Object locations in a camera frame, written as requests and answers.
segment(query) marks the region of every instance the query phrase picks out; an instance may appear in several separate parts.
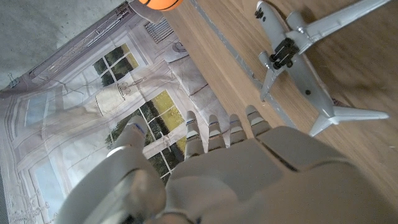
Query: window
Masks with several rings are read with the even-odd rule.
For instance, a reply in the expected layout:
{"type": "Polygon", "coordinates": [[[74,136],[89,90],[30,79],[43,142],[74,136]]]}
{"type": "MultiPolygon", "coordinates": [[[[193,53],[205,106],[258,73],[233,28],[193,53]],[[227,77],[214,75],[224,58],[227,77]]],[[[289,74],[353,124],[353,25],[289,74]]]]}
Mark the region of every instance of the window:
{"type": "Polygon", "coordinates": [[[48,216],[49,218],[55,218],[65,198],[51,162],[47,161],[38,167],[35,170],[35,177],[37,190],[40,190],[41,197],[48,204],[48,216]]]}
{"type": "Polygon", "coordinates": [[[42,121],[48,115],[53,114],[56,109],[54,98],[54,91],[48,91],[30,98],[26,110],[25,126],[42,121]]]}
{"type": "Polygon", "coordinates": [[[127,122],[136,115],[143,117],[147,123],[148,133],[145,146],[161,139],[184,122],[182,115],[165,90],[118,122],[116,127],[105,139],[105,142],[108,144],[108,149],[112,149],[112,144],[117,140],[124,127],[127,125],[127,122]]]}
{"type": "Polygon", "coordinates": [[[166,184],[169,180],[174,168],[183,161],[183,156],[180,153],[181,150],[172,150],[172,148],[176,147],[178,146],[176,143],[174,143],[170,147],[161,150],[158,154],[148,159],[152,166],[155,167],[155,170],[160,175],[160,178],[163,180],[164,184],[166,184]]]}
{"type": "Polygon", "coordinates": [[[93,66],[102,79],[102,85],[108,86],[123,78],[138,65],[127,44],[123,44],[99,59],[93,66]]]}
{"type": "MultiPolygon", "coordinates": [[[[148,133],[145,140],[145,146],[152,142],[161,139],[176,127],[184,123],[184,119],[179,110],[174,105],[173,100],[167,93],[163,91],[152,100],[143,104],[140,108],[135,110],[132,114],[122,119],[116,127],[111,131],[105,142],[108,144],[108,149],[112,149],[112,144],[117,140],[127,122],[133,116],[141,116],[145,119],[148,133]]],[[[159,173],[160,178],[164,184],[167,183],[170,174],[175,166],[184,160],[183,154],[185,151],[186,138],[181,138],[165,149],[161,149],[159,153],[152,156],[148,161],[155,167],[159,173]]]]}

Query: airplane tail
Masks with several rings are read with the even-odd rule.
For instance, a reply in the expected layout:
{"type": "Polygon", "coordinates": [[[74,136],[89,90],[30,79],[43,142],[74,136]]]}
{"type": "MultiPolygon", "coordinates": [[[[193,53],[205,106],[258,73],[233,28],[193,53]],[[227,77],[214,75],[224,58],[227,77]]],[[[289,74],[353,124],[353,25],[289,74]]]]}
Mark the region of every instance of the airplane tail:
{"type": "Polygon", "coordinates": [[[327,118],[325,115],[319,114],[309,135],[315,136],[332,124],[339,124],[340,121],[363,121],[370,119],[387,119],[389,117],[387,113],[382,111],[363,110],[341,106],[334,106],[333,111],[335,112],[335,115],[331,118],[327,118]]]}

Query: airplane engine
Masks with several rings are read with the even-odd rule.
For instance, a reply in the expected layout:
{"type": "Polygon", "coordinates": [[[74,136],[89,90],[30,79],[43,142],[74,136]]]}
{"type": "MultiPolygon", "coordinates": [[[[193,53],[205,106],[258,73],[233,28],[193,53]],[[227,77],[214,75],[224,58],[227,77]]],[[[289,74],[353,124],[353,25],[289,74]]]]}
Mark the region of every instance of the airplane engine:
{"type": "Polygon", "coordinates": [[[286,22],[292,30],[297,30],[301,33],[307,27],[307,23],[304,22],[303,17],[297,11],[290,13],[286,19],[286,22]]]}

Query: wheel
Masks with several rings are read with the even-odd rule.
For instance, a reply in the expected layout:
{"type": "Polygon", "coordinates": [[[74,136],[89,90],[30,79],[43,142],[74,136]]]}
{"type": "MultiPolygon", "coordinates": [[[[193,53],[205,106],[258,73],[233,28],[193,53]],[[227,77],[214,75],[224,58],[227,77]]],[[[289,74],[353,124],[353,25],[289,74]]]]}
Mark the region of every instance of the wheel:
{"type": "Polygon", "coordinates": [[[292,62],[292,61],[288,61],[288,62],[286,63],[286,66],[287,66],[288,68],[291,68],[291,67],[293,66],[293,62],[292,62]]]}
{"type": "Polygon", "coordinates": [[[278,62],[275,62],[273,65],[274,69],[278,70],[280,69],[282,66],[280,66],[280,64],[278,62]]]}
{"type": "Polygon", "coordinates": [[[275,55],[272,54],[271,56],[269,56],[269,60],[270,60],[271,62],[276,62],[275,55]]]}

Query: vent grille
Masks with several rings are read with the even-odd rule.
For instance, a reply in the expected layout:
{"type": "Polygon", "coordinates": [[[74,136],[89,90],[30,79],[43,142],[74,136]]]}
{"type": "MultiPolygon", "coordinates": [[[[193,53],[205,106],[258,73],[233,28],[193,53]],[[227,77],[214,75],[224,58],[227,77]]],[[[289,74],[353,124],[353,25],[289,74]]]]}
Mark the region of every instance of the vent grille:
{"type": "Polygon", "coordinates": [[[149,35],[153,38],[156,44],[174,32],[166,18],[163,18],[158,24],[151,22],[147,23],[145,25],[145,29],[148,31],[149,35]]]}

